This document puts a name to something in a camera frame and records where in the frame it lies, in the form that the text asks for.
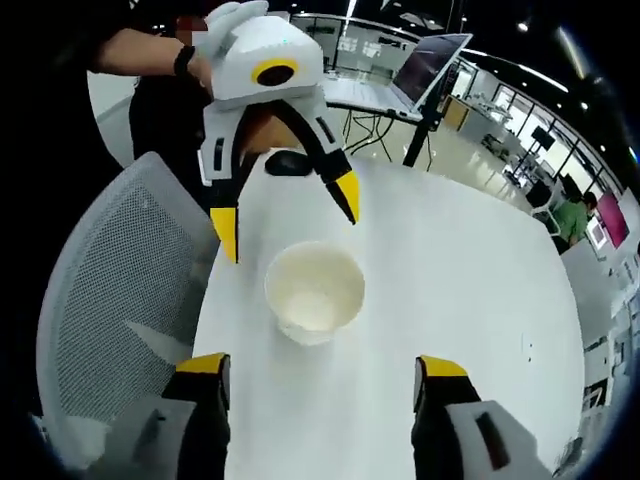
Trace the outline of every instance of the person in green shirt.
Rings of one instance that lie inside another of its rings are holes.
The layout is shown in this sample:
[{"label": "person in green shirt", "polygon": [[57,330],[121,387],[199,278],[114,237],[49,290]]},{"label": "person in green shirt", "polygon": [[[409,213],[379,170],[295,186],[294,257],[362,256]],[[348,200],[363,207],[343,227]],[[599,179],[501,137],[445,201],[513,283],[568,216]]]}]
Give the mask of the person in green shirt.
[{"label": "person in green shirt", "polygon": [[559,254],[562,255],[582,238],[597,205],[596,196],[587,192],[577,202],[568,200],[553,211],[553,218],[560,227],[560,234],[552,237]]}]

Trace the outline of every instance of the ceiling light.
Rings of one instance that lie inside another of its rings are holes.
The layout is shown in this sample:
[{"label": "ceiling light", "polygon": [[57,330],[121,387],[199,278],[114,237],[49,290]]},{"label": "ceiling light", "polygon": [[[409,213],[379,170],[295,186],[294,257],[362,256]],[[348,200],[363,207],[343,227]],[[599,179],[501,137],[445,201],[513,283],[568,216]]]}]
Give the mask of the ceiling light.
[{"label": "ceiling light", "polygon": [[549,78],[546,75],[543,75],[542,73],[538,72],[537,70],[534,70],[533,68],[529,68],[525,65],[518,64],[518,66],[525,72],[530,73],[531,75],[535,75],[536,77],[540,78],[541,80],[544,80],[547,83],[550,83],[551,85],[562,90],[565,93],[569,93],[569,89],[567,87],[562,85],[560,82],[556,82],[553,78]]},{"label": "ceiling light", "polygon": [[480,55],[481,57],[488,57],[489,56],[484,52],[479,52],[478,50],[471,50],[470,48],[463,48],[462,51],[466,52],[466,53],[472,53],[474,55]]}]

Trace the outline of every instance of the white cup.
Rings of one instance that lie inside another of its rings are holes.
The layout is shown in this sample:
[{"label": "white cup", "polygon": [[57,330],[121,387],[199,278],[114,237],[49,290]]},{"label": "white cup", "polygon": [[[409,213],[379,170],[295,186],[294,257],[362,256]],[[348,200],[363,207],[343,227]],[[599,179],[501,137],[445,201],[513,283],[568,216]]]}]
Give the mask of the white cup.
[{"label": "white cup", "polygon": [[364,277],[351,256],[323,242],[305,242],[280,252],[264,282],[278,327],[302,345],[327,342],[362,307]]}]

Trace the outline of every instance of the wrist strap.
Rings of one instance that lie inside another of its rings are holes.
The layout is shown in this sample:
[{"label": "wrist strap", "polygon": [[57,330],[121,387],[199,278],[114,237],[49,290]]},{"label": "wrist strap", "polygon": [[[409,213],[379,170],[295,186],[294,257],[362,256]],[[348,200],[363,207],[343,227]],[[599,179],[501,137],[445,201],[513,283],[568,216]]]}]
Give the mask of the wrist strap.
[{"label": "wrist strap", "polygon": [[193,54],[196,52],[196,48],[185,45],[182,47],[176,59],[173,62],[173,73],[176,77],[189,77],[189,70],[187,69],[187,65],[189,64],[189,60],[193,57]]}]

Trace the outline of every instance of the gray chair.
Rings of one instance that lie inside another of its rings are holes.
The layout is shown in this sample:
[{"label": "gray chair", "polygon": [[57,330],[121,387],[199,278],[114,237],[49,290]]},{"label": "gray chair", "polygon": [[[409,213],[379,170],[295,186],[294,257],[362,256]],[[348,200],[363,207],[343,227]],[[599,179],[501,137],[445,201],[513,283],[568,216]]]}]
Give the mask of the gray chair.
[{"label": "gray chair", "polygon": [[553,211],[558,207],[558,204],[562,201],[562,182],[558,179],[551,189],[551,196],[547,203],[540,207],[531,209],[530,215],[537,220],[540,220],[547,226],[547,230],[552,237],[560,235],[560,226],[553,217]]},{"label": "gray chair", "polygon": [[80,219],[49,279],[36,350],[46,432],[67,468],[95,461],[114,419],[162,393],[191,356],[218,245],[155,153]]}]

